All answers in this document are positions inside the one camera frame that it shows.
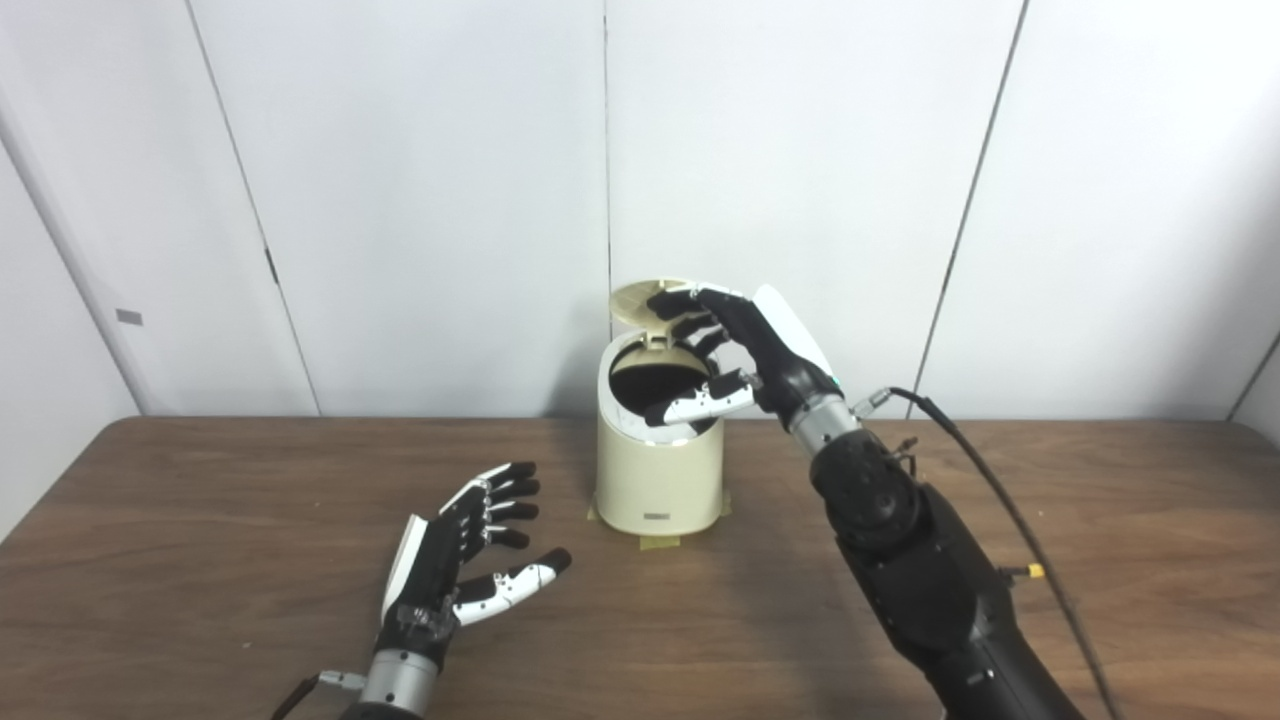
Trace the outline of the white and black right hand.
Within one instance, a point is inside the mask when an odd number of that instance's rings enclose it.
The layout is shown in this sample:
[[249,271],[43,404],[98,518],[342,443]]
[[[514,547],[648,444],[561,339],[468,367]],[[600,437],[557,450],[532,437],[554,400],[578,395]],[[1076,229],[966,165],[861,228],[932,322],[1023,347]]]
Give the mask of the white and black right hand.
[[677,340],[705,331],[695,347],[698,356],[709,357],[721,345],[733,342],[754,361],[753,372],[726,372],[652,405],[643,414],[649,427],[703,423],[759,407],[788,429],[799,413],[844,397],[812,333],[771,284],[745,295],[710,283],[684,283],[654,293],[646,307],[676,323]]

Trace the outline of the white and black left hand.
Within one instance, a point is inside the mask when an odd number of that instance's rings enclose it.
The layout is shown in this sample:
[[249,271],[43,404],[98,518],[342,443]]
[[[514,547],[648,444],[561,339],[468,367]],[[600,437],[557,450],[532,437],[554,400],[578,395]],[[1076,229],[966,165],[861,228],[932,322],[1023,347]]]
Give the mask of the white and black left hand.
[[540,489],[535,462],[507,462],[466,480],[434,518],[411,515],[381,603],[375,652],[416,653],[443,664],[456,632],[531,598],[571,565],[564,548],[504,571],[462,579],[483,551],[525,550],[527,534],[511,521],[532,520]]

